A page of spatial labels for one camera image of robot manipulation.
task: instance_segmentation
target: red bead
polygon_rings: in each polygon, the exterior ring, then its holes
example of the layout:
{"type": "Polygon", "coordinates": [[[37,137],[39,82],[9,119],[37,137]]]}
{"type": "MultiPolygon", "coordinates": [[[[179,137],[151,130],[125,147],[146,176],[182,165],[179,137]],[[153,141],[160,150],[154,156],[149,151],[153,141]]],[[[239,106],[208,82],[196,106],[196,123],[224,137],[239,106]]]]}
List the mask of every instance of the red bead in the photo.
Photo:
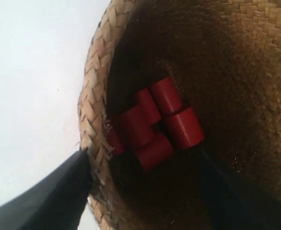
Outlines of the red bead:
{"type": "Polygon", "coordinates": [[[142,106],[151,125],[161,120],[158,108],[148,88],[138,91],[135,98],[137,103],[142,106]]]}
{"type": "Polygon", "coordinates": [[[113,147],[113,154],[120,155],[124,152],[124,146],[121,143],[116,131],[111,128],[106,135],[107,142],[113,147]]]}
{"type": "Polygon", "coordinates": [[[165,124],[180,149],[195,146],[205,138],[198,117],[191,107],[166,117],[165,124]]]}
{"type": "Polygon", "coordinates": [[[166,77],[150,86],[153,98],[162,114],[177,113],[183,108],[183,101],[178,94],[171,77],[166,77]]]}
{"type": "Polygon", "coordinates": [[[152,142],[135,152],[140,164],[147,172],[173,154],[173,147],[162,133],[157,133],[152,142]]]}
{"type": "Polygon", "coordinates": [[[138,149],[154,138],[153,129],[140,105],[120,114],[116,120],[116,131],[131,149],[138,149]]]}

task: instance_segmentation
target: woven straw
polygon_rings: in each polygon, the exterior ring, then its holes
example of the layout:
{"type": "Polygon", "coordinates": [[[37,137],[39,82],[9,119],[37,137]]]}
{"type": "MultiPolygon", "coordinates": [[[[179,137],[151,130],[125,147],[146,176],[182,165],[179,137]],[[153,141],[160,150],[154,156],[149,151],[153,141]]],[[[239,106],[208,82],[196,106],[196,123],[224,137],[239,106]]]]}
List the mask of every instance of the woven straw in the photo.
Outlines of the woven straw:
{"type": "Polygon", "coordinates": [[[210,229],[190,154],[176,153],[130,186],[118,185],[119,161],[111,161],[117,171],[109,167],[106,114],[167,74],[214,153],[281,200],[281,0],[113,0],[92,40],[78,104],[100,228],[210,229]]]}

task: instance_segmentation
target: red cylindrical bead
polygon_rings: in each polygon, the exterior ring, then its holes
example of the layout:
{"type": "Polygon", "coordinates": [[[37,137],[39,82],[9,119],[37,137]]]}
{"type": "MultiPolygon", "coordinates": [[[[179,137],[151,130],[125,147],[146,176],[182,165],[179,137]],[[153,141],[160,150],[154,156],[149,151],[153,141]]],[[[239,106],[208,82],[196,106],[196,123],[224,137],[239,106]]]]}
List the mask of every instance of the red cylindrical bead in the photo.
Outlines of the red cylindrical bead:
{"type": "Polygon", "coordinates": [[[113,154],[114,155],[120,155],[124,152],[124,146],[121,143],[118,134],[116,131],[111,128],[108,130],[108,133],[106,135],[107,142],[113,147],[113,154]]]}
{"type": "Polygon", "coordinates": [[[183,101],[178,94],[171,77],[166,77],[150,86],[153,98],[162,114],[177,113],[183,108],[183,101]]]}
{"type": "Polygon", "coordinates": [[[180,149],[195,146],[205,138],[198,117],[191,107],[166,117],[165,124],[180,149]]]}
{"type": "Polygon", "coordinates": [[[135,152],[140,164],[147,172],[173,154],[173,147],[162,133],[157,133],[152,142],[135,152]]]}
{"type": "Polygon", "coordinates": [[[155,124],[161,120],[159,110],[148,88],[138,91],[135,98],[138,104],[142,106],[150,124],[155,124]]]}
{"type": "Polygon", "coordinates": [[[121,132],[120,137],[126,140],[124,143],[131,149],[140,148],[154,138],[153,129],[140,105],[125,111],[116,120],[119,123],[116,125],[117,132],[121,132]]]}

